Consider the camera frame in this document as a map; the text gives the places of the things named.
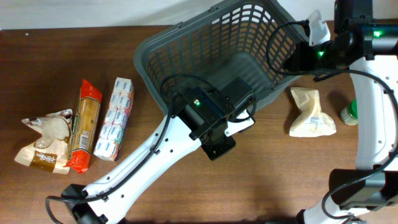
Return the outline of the grey plastic shopping basket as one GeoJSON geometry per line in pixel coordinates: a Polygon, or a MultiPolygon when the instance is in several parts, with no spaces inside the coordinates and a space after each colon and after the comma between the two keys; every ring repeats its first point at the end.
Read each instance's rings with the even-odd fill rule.
{"type": "Polygon", "coordinates": [[[160,109],[188,86],[217,89],[239,77],[255,92],[257,110],[271,104],[295,80],[274,73],[308,38],[294,18],[276,1],[222,1],[209,10],[153,35],[136,49],[134,65],[160,109]],[[282,25],[267,52],[270,35],[282,25]]]}

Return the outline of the tissue multipack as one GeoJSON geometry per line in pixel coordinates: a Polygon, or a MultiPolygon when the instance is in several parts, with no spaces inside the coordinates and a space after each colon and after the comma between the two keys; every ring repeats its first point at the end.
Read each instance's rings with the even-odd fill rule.
{"type": "Polygon", "coordinates": [[[94,155],[104,161],[115,161],[132,109],[134,85],[132,80],[117,77],[109,106],[99,133],[94,155]]]}

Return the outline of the red spaghetti packet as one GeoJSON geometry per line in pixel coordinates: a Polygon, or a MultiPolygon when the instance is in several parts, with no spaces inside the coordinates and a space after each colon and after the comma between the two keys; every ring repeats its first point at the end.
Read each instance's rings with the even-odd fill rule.
{"type": "Polygon", "coordinates": [[[90,165],[102,99],[102,93],[83,79],[65,164],[65,167],[72,168],[79,174],[85,173],[90,165]]]}

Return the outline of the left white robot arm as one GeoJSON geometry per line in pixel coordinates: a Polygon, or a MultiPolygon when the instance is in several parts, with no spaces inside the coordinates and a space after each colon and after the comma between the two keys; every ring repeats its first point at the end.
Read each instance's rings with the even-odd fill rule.
{"type": "Polygon", "coordinates": [[[222,89],[213,85],[176,91],[158,128],[115,169],[89,185],[69,185],[61,194],[77,223],[120,223],[138,197],[168,168],[197,150],[210,160],[236,142],[233,134],[254,125],[254,90],[236,78],[222,89]]]}

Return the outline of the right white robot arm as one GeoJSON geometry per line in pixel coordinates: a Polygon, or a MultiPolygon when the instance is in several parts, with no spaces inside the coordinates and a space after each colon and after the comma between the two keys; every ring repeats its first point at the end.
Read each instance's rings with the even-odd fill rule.
{"type": "Polygon", "coordinates": [[[371,1],[335,2],[334,40],[308,20],[309,42],[297,44],[284,70],[317,80],[349,73],[356,94],[359,143],[354,169],[335,169],[329,190],[297,223],[356,223],[397,204],[397,26],[373,18],[371,1]]]}

